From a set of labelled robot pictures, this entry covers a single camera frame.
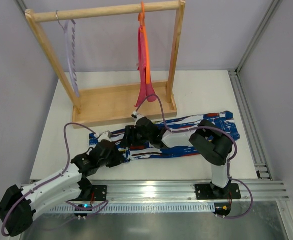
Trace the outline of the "blue white red patterned trousers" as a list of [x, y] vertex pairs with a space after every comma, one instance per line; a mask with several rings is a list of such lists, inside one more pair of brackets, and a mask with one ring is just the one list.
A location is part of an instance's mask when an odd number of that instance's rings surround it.
[[[212, 124], [232, 136], [235, 141], [241, 138], [234, 120], [234, 114], [230, 111], [167, 119], [166, 123], [171, 129], [184, 129], [195, 127], [199, 125], [202, 120], [210, 121]], [[170, 159], [195, 156], [199, 154], [194, 146], [177, 146], [169, 149], [157, 149], [150, 143], [143, 143], [140, 146], [122, 148], [121, 141], [124, 138], [124, 135], [125, 129], [119, 129], [111, 133], [110, 139], [115, 143], [118, 150], [123, 153], [126, 163], [142, 159]]]

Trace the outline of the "lilac plastic hanger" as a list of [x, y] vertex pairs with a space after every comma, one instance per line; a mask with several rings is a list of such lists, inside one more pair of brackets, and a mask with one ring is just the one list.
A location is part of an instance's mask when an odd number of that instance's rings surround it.
[[64, 25], [61, 24], [59, 18], [59, 11], [55, 11], [55, 17], [58, 24], [62, 27], [64, 32], [64, 43], [67, 57], [67, 66], [69, 77], [73, 90], [77, 97], [80, 97], [80, 91], [78, 86], [78, 78], [76, 71], [76, 22], [74, 19], [68, 19]]

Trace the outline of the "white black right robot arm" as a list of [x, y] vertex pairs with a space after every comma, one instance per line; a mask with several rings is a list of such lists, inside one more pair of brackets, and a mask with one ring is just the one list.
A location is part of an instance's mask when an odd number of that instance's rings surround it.
[[135, 121], [135, 125], [125, 128], [120, 143], [122, 148], [130, 148], [149, 143], [160, 150], [177, 147], [193, 147], [211, 164], [210, 188], [218, 199], [230, 193], [230, 154], [235, 150], [234, 139], [208, 120], [203, 119], [198, 126], [189, 129], [170, 129], [165, 123], [159, 127], [147, 117]]

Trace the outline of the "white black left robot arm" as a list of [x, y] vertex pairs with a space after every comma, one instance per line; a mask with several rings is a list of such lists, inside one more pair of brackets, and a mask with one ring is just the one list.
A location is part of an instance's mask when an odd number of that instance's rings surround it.
[[1, 233], [16, 237], [50, 208], [92, 192], [89, 176], [99, 168], [113, 168], [125, 162], [116, 144], [102, 140], [94, 148], [69, 159], [67, 165], [51, 176], [24, 187], [9, 187], [0, 201]]

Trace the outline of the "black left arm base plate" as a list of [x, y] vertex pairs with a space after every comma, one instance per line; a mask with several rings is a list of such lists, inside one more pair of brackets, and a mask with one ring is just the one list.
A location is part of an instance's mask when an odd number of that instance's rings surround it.
[[89, 202], [103, 202], [107, 200], [107, 193], [107, 185], [92, 185], [88, 189], [85, 200]]

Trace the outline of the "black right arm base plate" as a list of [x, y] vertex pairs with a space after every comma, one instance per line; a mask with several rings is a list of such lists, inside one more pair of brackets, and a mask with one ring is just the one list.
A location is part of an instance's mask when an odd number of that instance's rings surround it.
[[225, 188], [217, 187], [212, 183], [198, 183], [194, 187], [197, 200], [240, 200], [242, 198], [237, 183], [229, 182]]

